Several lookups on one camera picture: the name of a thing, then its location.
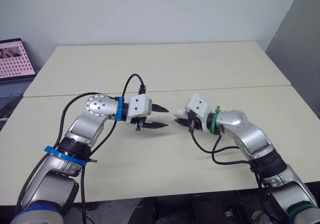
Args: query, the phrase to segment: blue tape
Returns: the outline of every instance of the blue tape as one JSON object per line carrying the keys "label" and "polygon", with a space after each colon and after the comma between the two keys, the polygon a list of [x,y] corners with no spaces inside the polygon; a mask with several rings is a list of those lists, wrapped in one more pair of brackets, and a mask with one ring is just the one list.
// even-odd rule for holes
{"label": "blue tape", "polygon": [[47,146],[44,149],[44,151],[47,152],[47,153],[51,153],[51,154],[55,155],[56,157],[62,158],[64,160],[67,160],[67,161],[70,161],[70,162],[73,162],[73,163],[77,163],[77,164],[79,164],[81,166],[85,166],[87,164],[87,162],[84,161],[84,160],[80,160],[80,159],[73,158],[73,157],[70,157],[68,155],[65,155],[65,154],[57,151],[56,149],[53,149],[50,146]]}
{"label": "blue tape", "polygon": [[27,212],[32,212],[32,211],[38,211],[38,210],[46,210],[46,211],[52,211],[55,213],[59,213],[58,210],[50,204],[33,204],[32,206],[28,207],[27,209],[23,210],[22,212],[19,212],[17,216],[23,214],[23,213],[27,213]]}
{"label": "blue tape", "polygon": [[122,113],[122,106],[124,104],[124,102],[123,102],[124,98],[122,98],[122,97],[118,97],[118,98],[119,98],[119,100],[118,100],[119,105],[118,105],[118,111],[115,116],[115,120],[121,121],[121,119],[122,119],[121,113]]}

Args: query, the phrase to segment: laptop keyboard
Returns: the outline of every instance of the laptop keyboard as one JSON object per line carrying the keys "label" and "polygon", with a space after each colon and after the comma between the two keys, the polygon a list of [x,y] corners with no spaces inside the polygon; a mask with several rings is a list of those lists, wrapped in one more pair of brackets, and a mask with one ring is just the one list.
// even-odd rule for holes
{"label": "laptop keyboard", "polygon": [[27,90],[30,84],[31,82],[20,82],[0,85],[0,98],[19,96]]}

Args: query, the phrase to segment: laptop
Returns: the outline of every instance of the laptop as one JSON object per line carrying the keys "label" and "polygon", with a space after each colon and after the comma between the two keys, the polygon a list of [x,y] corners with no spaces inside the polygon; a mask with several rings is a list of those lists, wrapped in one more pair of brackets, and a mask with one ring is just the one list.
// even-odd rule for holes
{"label": "laptop", "polygon": [[22,98],[36,76],[20,38],[0,41],[0,113]]}

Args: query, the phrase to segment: white wall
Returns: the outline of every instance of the white wall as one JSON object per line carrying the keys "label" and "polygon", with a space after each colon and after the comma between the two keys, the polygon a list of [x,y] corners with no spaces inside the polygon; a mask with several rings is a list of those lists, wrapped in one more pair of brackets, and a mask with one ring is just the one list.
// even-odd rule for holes
{"label": "white wall", "polygon": [[0,39],[42,67],[58,45],[257,40],[266,49],[293,0],[0,0]]}

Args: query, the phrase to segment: laptop screen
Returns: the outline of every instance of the laptop screen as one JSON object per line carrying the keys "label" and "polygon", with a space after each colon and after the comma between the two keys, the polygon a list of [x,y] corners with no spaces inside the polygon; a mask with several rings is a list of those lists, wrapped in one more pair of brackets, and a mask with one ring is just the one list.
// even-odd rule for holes
{"label": "laptop screen", "polygon": [[0,81],[35,74],[21,39],[0,41]]}

